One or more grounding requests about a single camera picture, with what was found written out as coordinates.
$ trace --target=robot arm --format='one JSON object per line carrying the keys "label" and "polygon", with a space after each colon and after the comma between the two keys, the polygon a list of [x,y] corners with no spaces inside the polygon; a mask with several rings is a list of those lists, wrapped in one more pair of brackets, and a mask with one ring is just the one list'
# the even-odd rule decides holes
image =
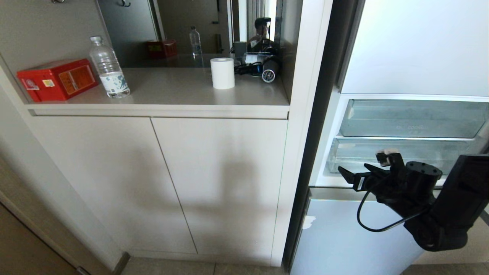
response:
{"label": "robot arm", "polygon": [[[383,170],[369,165],[370,171],[352,173],[338,170],[357,192],[367,191],[357,212],[358,223],[373,232],[382,232],[404,222],[420,247],[427,251],[458,249],[467,243],[467,231],[489,202],[489,155],[461,155],[448,175],[437,198],[435,183],[442,172],[429,164],[410,161],[404,164],[397,152],[376,154]],[[403,219],[382,229],[361,223],[360,211],[372,193]]]}

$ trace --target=cap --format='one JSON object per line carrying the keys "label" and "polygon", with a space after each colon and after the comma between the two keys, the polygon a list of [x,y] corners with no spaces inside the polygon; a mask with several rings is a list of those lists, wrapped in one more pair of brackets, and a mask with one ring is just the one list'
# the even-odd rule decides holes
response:
{"label": "cap", "polygon": [[91,36],[90,40],[92,42],[102,42],[102,37],[101,36]]}

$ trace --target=crisper drawer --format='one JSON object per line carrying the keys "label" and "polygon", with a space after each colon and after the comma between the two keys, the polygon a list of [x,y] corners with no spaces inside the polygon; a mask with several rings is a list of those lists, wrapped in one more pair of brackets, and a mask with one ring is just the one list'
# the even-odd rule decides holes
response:
{"label": "crisper drawer", "polygon": [[471,142],[467,140],[405,140],[405,139],[361,139],[346,138],[333,140],[326,163],[331,173],[339,173],[338,166],[353,172],[368,172],[364,163],[380,167],[375,157],[376,152],[383,149],[395,148],[401,154],[404,162],[426,162],[439,168],[443,174],[448,174],[458,156],[471,154]]}
{"label": "crisper drawer", "polygon": [[489,103],[350,99],[344,137],[473,138],[488,121]]}

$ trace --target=floor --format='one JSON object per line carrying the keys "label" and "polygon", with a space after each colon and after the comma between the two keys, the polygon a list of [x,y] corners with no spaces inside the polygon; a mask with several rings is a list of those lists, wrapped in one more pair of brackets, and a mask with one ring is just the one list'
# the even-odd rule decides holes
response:
{"label": "floor", "polygon": [[[287,275],[282,268],[131,258],[122,275]],[[489,263],[412,265],[402,275],[489,275]]]}

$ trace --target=red box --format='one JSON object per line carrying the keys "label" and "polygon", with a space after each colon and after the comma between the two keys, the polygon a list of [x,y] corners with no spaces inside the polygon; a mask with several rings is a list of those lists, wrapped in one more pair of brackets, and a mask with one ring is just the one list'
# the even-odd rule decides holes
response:
{"label": "red box", "polygon": [[150,58],[167,58],[177,55],[177,41],[170,39],[166,41],[148,41],[148,54]]}
{"label": "red box", "polygon": [[87,59],[55,61],[17,72],[35,102],[68,100],[98,85]]}

